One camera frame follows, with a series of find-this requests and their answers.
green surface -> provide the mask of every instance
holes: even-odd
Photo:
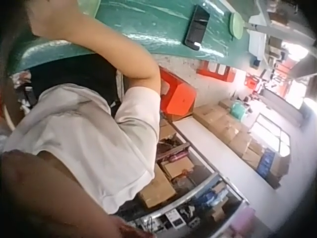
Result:
[[[195,4],[204,4],[211,14],[200,51],[182,45]],[[212,60],[241,69],[243,61],[251,58],[249,34],[244,31],[241,40],[231,36],[230,12],[218,0],[102,0],[96,18],[154,54]],[[26,33],[12,55],[9,72],[90,53],[66,41],[48,42]]]
[[[249,22],[251,16],[260,14],[255,0],[227,0],[227,2],[240,13],[245,22]]]

teal container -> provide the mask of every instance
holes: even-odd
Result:
[[[239,121],[241,121],[245,113],[246,108],[241,102],[235,102],[230,109],[230,114]]]

green lid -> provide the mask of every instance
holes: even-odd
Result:
[[[78,0],[82,12],[91,17],[96,17],[101,0]]]
[[[244,20],[238,12],[234,12],[230,16],[230,33],[240,40],[243,36]]]

smartphone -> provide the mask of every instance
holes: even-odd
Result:
[[[196,5],[184,40],[184,45],[195,51],[200,49],[209,18],[210,14],[201,6]]]

woman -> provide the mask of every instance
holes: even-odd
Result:
[[[114,119],[105,98],[72,81],[41,92],[5,144],[2,194],[59,237],[120,237],[123,223],[105,211],[115,213],[154,177],[159,67],[141,46],[82,14],[76,0],[25,5],[35,35],[98,53],[129,78],[129,89]]]

